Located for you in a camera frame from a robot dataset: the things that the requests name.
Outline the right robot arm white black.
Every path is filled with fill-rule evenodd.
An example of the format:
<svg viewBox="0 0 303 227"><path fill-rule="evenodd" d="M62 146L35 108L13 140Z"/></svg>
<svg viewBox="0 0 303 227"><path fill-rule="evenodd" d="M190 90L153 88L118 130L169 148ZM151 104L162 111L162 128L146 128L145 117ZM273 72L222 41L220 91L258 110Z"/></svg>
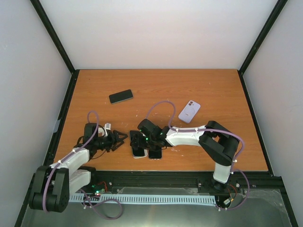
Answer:
<svg viewBox="0 0 303 227"><path fill-rule="evenodd" d="M206 125L194 128L172 127L170 124L160 128L148 119L140 122L138 131L130 142L132 148L148 151L183 145L201 147L215 162L211 184L215 190L222 192L245 143L241 137L216 121L209 121Z"/></svg>

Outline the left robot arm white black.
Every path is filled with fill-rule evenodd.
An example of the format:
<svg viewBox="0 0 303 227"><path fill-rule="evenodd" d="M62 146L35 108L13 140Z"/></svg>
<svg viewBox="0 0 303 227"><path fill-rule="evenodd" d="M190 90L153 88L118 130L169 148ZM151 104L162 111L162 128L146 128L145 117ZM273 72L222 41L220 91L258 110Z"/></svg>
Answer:
<svg viewBox="0 0 303 227"><path fill-rule="evenodd" d="M45 212L63 212L69 202L70 195L85 187L94 190L98 186L98 178L92 171L83 168L98 150L115 151L128 137L127 134L111 130L110 124L100 126L87 123L84 134L75 147L65 157L49 166L40 166L34 176L29 196L29 207Z"/></svg>

